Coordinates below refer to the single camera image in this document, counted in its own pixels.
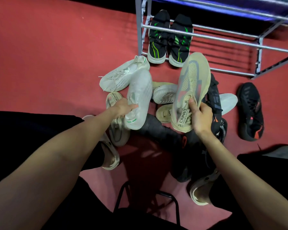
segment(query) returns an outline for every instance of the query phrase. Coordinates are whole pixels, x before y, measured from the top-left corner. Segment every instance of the finger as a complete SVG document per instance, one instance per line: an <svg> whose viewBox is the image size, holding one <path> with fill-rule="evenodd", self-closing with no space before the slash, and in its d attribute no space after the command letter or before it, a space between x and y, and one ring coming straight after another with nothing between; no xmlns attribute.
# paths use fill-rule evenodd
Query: finger
<svg viewBox="0 0 288 230"><path fill-rule="evenodd" d="M194 99L192 97L189 99L189 107L192 110L192 112L197 112L199 110L196 102L194 101Z"/></svg>
<svg viewBox="0 0 288 230"><path fill-rule="evenodd" d="M205 113L205 112L211 112L211 107L208 106L206 103L201 102L200 103L200 111Z"/></svg>
<svg viewBox="0 0 288 230"><path fill-rule="evenodd" d="M139 105L138 104L130 104L129 107L131 108L131 110L138 108Z"/></svg>

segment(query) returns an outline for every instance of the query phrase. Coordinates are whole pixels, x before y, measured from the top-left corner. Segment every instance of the metal shoe rack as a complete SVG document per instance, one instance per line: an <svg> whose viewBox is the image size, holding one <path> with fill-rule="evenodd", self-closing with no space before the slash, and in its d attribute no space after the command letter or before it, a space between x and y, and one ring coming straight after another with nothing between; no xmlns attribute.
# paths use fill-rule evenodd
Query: metal shoe rack
<svg viewBox="0 0 288 230"><path fill-rule="evenodd" d="M254 43L248 43L248 42L242 42L242 41L238 41L238 40L231 40L231 39L227 39L227 38L219 38L219 37L214 37L214 36L209 36L209 35L202 35L202 34L196 34L196 33L190 33L190 32L168 29L168 28L150 26L149 25L150 19L154 17L151 15L152 0L143 0L143 1L142 0L135 0L135 9L136 9L136 16L137 16L138 55L147 55L147 52L143 52L143 43L145 40L146 29L152 29L152 30L166 31L169 33L184 34L184 35L189 35L189 36L193 36L193 37L208 38L208 39L218 40L218 41L223 41L223 42L242 44L242 45L247 45L247 46L257 48L257 62L256 62L256 69L255 69L254 73L243 73L243 72L238 72L238 71L216 69L216 68L210 68L211 71L248 76L248 77L251 77L252 79L255 79L257 77L260 77L261 75L264 75L264 74L266 74L266 73L268 73L274 69L277 69L277 68L283 66L284 64L288 63L288 57L286 57L285 59L279 61L278 63L276 63L276 64L274 64L274 65L272 65L266 69L261 70L262 50L263 49L282 51L282 52L288 53L287 49L263 45L264 38L268 34L270 34L273 30L275 30L278 26L280 26L284 22L288 23L288 15L287 16L273 15L273 14L267 14L267 13L257 12L257 11L250 11L250 10L245 10L245 9L235 8L235 7L228 7L228 6L221 5L221 4L213 4L213 3L208 3L208 2L204 2L204 1L198 1L198 0L177 0L177 1L200 4L200 5L210 6L210 7L217 7L217 8L222 8L222 9L231 10L231 11L248 13L248 14L252 14L252 15L264 16L264 17L274 18L276 20L272 26L270 26L268 29L266 29L260 35L249 35L249 34L244 34L244 33L240 33L240 32L227 31L227 30L223 30L223 29L217 29L217 28L213 28L213 27L207 27L207 26L201 26L201 25L193 24L193 27L203 28L203 29L213 30L213 31L219 31L219 32L224 32L224 33L230 33L230 34L237 34L237 35L249 37L251 40L254 40ZM270 3L270 4L275 4L275 5L283 5L283 6L288 7L288 0L284 0L284 1L280 1L280 0L257 0L257 1L261 1L263 3L266 2L266 3ZM143 14L146 10L146 3L147 3L147 18L146 18L145 24L143 24Z"/></svg>

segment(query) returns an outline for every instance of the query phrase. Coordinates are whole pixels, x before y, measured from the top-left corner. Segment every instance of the forearm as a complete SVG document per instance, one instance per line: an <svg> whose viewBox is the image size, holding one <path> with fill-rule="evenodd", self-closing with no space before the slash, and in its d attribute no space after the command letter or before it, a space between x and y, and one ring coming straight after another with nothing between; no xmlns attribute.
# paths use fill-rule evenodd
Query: forearm
<svg viewBox="0 0 288 230"><path fill-rule="evenodd" d="M115 118L109 108L47 141L0 182L0 229L39 229L74 187Z"/></svg>
<svg viewBox="0 0 288 230"><path fill-rule="evenodd" d="M212 134L201 139L255 229L288 229L288 201L233 156Z"/></svg>

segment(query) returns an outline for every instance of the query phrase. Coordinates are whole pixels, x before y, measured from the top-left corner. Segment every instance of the person's right hand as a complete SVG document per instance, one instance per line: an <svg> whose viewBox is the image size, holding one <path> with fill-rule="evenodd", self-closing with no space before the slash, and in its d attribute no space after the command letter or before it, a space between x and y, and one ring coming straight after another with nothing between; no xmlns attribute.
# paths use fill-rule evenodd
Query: person's right hand
<svg viewBox="0 0 288 230"><path fill-rule="evenodd" d="M200 108L197 107L193 98L189 99L189 107L192 110L192 127L195 133L200 137L205 133L211 133L212 110L203 102Z"/></svg>

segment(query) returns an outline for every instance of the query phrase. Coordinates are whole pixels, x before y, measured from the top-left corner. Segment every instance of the red floor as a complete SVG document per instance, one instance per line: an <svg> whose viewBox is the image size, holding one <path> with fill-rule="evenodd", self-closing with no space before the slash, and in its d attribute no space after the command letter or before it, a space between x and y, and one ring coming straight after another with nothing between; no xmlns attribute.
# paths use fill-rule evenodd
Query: red floor
<svg viewBox="0 0 288 230"><path fill-rule="evenodd" d="M0 110L99 114L105 110L108 93L99 87L98 76L137 54L135 22L133 14L66 0L0 0ZM279 31L277 38L264 43L288 48L288 29ZM211 67L253 71L256 51L252 48L195 40L191 50L204 53ZM264 50L263 67L286 56ZM150 72L154 81L177 83L180 70L165 62L151 66ZM214 75L220 83L220 93L235 93L239 84L249 81L245 77ZM225 146L235 155L258 150L258 146L264 149L277 143L288 144L288 64L252 82L261 94L265 132L257 142L244 141L236 133L237 110L226 114ZM178 183L169 174L170 156L155 143L132 136L118 151L123 164L116 170L98 168L81 173L110 210L122 184L131 180L140 185L139 193L144 193L139 205L151 203L146 189L172 193L179 202L181 224L186 228L206 229L230 215L212 205L195 205L186 192L187 183ZM174 206L163 208L160 215L175 222Z"/></svg>

